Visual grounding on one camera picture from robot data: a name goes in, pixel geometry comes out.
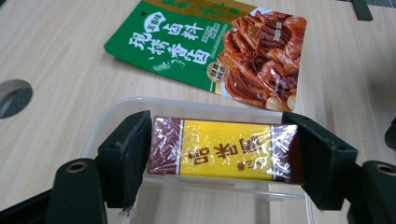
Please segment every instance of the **food photo on package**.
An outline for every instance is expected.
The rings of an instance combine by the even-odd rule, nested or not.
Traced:
[[[303,184],[297,125],[155,117],[148,174]]]
[[[303,17],[229,0],[143,0],[105,50],[163,77],[292,111],[305,26]]]

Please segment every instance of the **light wood tabletop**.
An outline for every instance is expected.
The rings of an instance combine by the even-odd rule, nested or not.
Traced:
[[[242,2],[307,20],[294,112],[355,147],[357,164],[396,164],[384,141],[396,118],[396,9],[369,7],[374,20],[358,21],[350,3],[335,0]],[[22,112],[0,119],[0,210],[50,189],[56,170],[80,157],[96,119],[120,100],[259,109],[107,54],[104,44],[137,3],[12,0],[0,7],[0,83],[21,79],[34,91]],[[313,223],[347,222],[348,202],[342,211],[308,205]]]

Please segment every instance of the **green food package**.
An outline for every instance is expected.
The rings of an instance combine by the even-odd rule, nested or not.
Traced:
[[[302,17],[230,0],[143,0],[105,50],[206,91],[291,111],[305,26]]]

